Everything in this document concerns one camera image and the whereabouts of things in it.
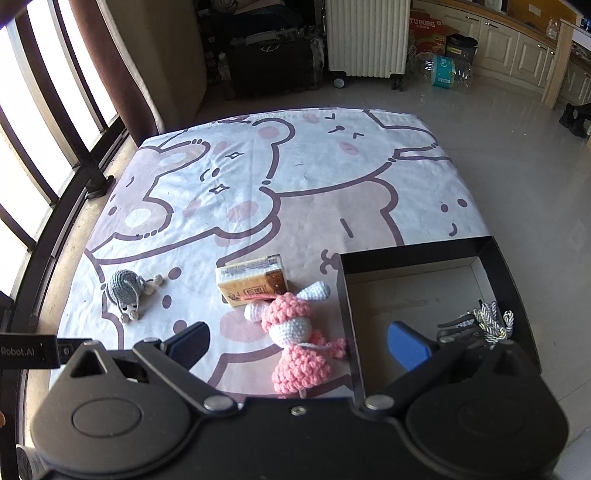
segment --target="metal screw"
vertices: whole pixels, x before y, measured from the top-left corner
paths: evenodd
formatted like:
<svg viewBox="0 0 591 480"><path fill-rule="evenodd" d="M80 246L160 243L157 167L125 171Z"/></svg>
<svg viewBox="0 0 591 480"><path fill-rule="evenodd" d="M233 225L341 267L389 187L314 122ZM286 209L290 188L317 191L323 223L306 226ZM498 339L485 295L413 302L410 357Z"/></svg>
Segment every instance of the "metal screw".
<svg viewBox="0 0 591 480"><path fill-rule="evenodd" d="M298 406L293 407L290 412L294 417L301 417L302 415L306 415L308 413L308 409L306 407Z"/></svg>
<svg viewBox="0 0 591 480"><path fill-rule="evenodd" d="M203 400L203 406L211 411L226 411L234 407L234 401L225 395L213 395Z"/></svg>
<svg viewBox="0 0 591 480"><path fill-rule="evenodd" d="M371 395L364 403L370 410L389 410L394 406L394 399L387 395Z"/></svg>

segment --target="white kitchen cabinet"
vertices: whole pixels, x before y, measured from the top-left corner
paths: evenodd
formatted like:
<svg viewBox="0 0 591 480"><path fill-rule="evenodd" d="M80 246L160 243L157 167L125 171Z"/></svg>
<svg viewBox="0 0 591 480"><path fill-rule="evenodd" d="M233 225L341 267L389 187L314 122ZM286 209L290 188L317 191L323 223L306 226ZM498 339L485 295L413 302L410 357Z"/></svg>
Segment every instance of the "white kitchen cabinet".
<svg viewBox="0 0 591 480"><path fill-rule="evenodd" d="M480 36L480 22L481 18L478 15L472 15L461 10L449 7L439 7L439 20L444 25L448 25L458 30L459 33L466 37L472 37L478 40Z"/></svg>
<svg viewBox="0 0 591 480"><path fill-rule="evenodd" d="M434 18L439 18L439 5L432 4L431 2L420 2L417 0L413 0L413 9L414 10L425 10L429 15Z"/></svg>
<svg viewBox="0 0 591 480"><path fill-rule="evenodd" d="M540 79L540 86L546 87L546 84L550 81L552 71L554 69L554 62L556 60L556 52L554 49L549 48L548 54L546 55L546 61L544 62L544 69L542 70L542 78Z"/></svg>
<svg viewBox="0 0 591 480"><path fill-rule="evenodd" d="M560 96L574 105L583 105L588 101L591 74L574 62L566 69Z"/></svg>
<svg viewBox="0 0 591 480"><path fill-rule="evenodd" d="M474 65L509 75L518 37L519 32L516 30L483 19L478 38L478 54L474 59Z"/></svg>
<svg viewBox="0 0 591 480"><path fill-rule="evenodd" d="M517 38L515 59L510 75L538 85L542 79L548 47L522 33Z"/></svg>

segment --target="white radiator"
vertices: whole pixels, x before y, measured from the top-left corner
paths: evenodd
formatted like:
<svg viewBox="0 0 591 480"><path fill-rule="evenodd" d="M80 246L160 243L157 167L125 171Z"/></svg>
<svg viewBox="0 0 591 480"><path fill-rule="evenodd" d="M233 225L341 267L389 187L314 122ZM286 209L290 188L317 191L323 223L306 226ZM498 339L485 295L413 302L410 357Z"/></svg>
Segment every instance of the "white radiator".
<svg viewBox="0 0 591 480"><path fill-rule="evenodd" d="M357 77L403 74L411 0L326 0L329 69Z"/></svg>

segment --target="brown curtain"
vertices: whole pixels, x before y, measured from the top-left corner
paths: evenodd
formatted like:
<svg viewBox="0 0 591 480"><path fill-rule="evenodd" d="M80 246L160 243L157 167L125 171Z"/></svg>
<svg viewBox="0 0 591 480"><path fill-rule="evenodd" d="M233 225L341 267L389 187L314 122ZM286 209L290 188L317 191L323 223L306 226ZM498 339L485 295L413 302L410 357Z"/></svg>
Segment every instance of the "brown curtain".
<svg viewBox="0 0 591 480"><path fill-rule="evenodd" d="M150 107L125 66L96 0L70 0L70 5L90 58L131 138L140 145L158 135Z"/></svg>
<svg viewBox="0 0 591 480"><path fill-rule="evenodd" d="M0 0L0 28L17 16L31 0Z"/></svg>

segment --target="bed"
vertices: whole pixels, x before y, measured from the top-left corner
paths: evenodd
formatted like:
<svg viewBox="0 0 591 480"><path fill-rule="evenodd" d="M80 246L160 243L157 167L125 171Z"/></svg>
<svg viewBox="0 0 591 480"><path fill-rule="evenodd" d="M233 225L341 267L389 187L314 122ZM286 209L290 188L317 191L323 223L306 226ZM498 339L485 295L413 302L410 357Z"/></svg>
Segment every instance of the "bed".
<svg viewBox="0 0 591 480"><path fill-rule="evenodd" d="M280 349L222 302L215 267L281 254L294 288L332 288L314 324L343 326L336 254L487 235L472 195L416 116L301 109L198 125L146 140L118 180L86 245L59 327L108 349L166 339L197 321L212 341L191 372L238 401L275 396ZM165 282L123 325L105 293L120 269ZM351 395L349 365L308 397Z"/></svg>

